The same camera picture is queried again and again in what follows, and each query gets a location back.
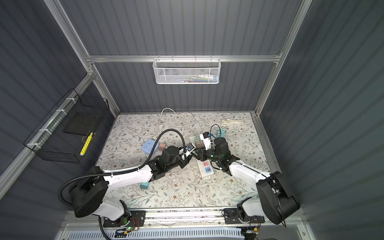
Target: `patterned table surface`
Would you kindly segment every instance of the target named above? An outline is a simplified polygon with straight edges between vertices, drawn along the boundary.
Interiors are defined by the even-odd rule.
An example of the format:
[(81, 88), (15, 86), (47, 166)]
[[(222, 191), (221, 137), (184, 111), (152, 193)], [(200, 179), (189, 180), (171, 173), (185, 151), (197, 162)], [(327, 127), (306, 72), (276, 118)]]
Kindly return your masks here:
[[(158, 134), (157, 128), (160, 123), (165, 125), (164, 129), (174, 128), (180, 131), (186, 144), (189, 142), (189, 137), (194, 135), (188, 129), (190, 114), (163, 114), (160, 123), (159, 116), (159, 114), (119, 115), (97, 165), (104, 170), (140, 165), (148, 157), (141, 147), (148, 139)], [(209, 131), (213, 124), (220, 125), (224, 118), (244, 120), (243, 126), (232, 124), (225, 127), (225, 138), (231, 153), (253, 167), (269, 171), (250, 113), (194, 114), (190, 128), (196, 134), (200, 134)], [(213, 135), (216, 130), (217, 127), (212, 129)], [(182, 146), (181, 139), (175, 132), (166, 132), (160, 142), (165, 142), (167, 146)], [(203, 179), (195, 158), (192, 158), (184, 169), (176, 167), (165, 177), (150, 182), (147, 190), (141, 189), (139, 184), (132, 184), (111, 191), (107, 195), (123, 199), (129, 208), (233, 206), (247, 197), (258, 196), (255, 186), (250, 186), (222, 171), (216, 170), (211, 179)]]

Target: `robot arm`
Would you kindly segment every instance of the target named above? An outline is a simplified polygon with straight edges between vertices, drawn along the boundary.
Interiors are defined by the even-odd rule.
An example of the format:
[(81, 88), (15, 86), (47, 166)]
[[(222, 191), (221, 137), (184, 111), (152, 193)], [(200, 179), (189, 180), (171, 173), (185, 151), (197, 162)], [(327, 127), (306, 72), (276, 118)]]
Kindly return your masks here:
[[(70, 188), (72, 207), (76, 217), (85, 217), (89, 214), (96, 214), (109, 218), (112, 221), (124, 222), (129, 217), (129, 211), (123, 201), (105, 196), (105, 193), (140, 182), (150, 182), (165, 176), (169, 170), (180, 166), (184, 168), (192, 158), (191, 152), (195, 146), (189, 143), (179, 149), (169, 146), (163, 150), (161, 156), (150, 160), (147, 165), (139, 169), (130, 167), (119, 170), (101, 170), (100, 167), (93, 167), (90, 174), (111, 173), (103, 177), (89, 177), (78, 180)], [(114, 175), (114, 173), (137, 169), (130, 173)]]
[(248, 198), (237, 205), (240, 220), (247, 221), (252, 216), (263, 215), (274, 224), (279, 224), (300, 208), (299, 201), (282, 173), (271, 174), (245, 164), (231, 155), (225, 138), (216, 138), (214, 145), (214, 153), (209, 155), (215, 156), (212, 161), (215, 161), (223, 172), (240, 178), (251, 186), (256, 185), (259, 199)]

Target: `black mounting plate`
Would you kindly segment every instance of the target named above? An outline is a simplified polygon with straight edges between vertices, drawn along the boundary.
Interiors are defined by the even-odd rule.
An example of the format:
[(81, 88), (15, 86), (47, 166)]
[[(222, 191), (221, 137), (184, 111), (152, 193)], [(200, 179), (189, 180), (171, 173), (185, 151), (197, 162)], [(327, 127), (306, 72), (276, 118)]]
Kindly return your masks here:
[[(139, 225), (137, 225), (137, 220), (135, 220), (135, 227), (142, 227), (144, 226), (144, 220), (145, 220), (145, 211), (129, 211), (131, 213), (131, 219), (132, 217), (137, 218), (139, 220)], [(109, 219), (104, 220), (103, 227), (120, 227), (117, 221), (111, 221)], [(130, 221), (128, 223), (127, 227), (133, 227), (133, 221)]]
[[(223, 211), (230, 213), (228, 217), (225, 217), (225, 224), (241, 224), (242, 222), (240, 219), (236, 216), (236, 208), (227, 208), (223, 209)], [(264, 216), (254, 216), (250, 220), (251, 224), (257, 225), (258, 223), (265, 223)]]

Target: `white plastic vent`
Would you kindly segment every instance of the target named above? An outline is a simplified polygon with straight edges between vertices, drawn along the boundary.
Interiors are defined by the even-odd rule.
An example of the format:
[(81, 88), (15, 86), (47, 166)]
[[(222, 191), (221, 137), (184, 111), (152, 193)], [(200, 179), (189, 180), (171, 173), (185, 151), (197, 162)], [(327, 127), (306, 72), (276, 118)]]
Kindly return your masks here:
[(220, 59), (204, 62), (153, 61), (158, 84), (217, 84), (220, 68)]
[[(105, 230), (110, 239), (244, 239), (241, 229), (235, 227), (204, 227), (204, 228), (153, 228), (139, 229), (126, 237), (114, 237), (116, 230)], [(71, 231), (68, 240), (105, 240), (99, 230)]]

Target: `white power strip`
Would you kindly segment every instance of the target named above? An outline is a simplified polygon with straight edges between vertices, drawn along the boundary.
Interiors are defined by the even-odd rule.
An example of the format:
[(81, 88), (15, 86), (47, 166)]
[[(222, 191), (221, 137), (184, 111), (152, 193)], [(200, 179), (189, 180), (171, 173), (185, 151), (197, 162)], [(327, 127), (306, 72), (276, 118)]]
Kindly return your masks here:
[(202, 162), (202, 161), (196, 159), (196, 162), (197, 162), (197, 165), (199, 167), (201, 177), (203, 177), (205, 179), (210, 179), (211, 175), (215, 174), (214, 169), (212, 168), (212, 165), (209, 162), (209, 160), (205, 160)]

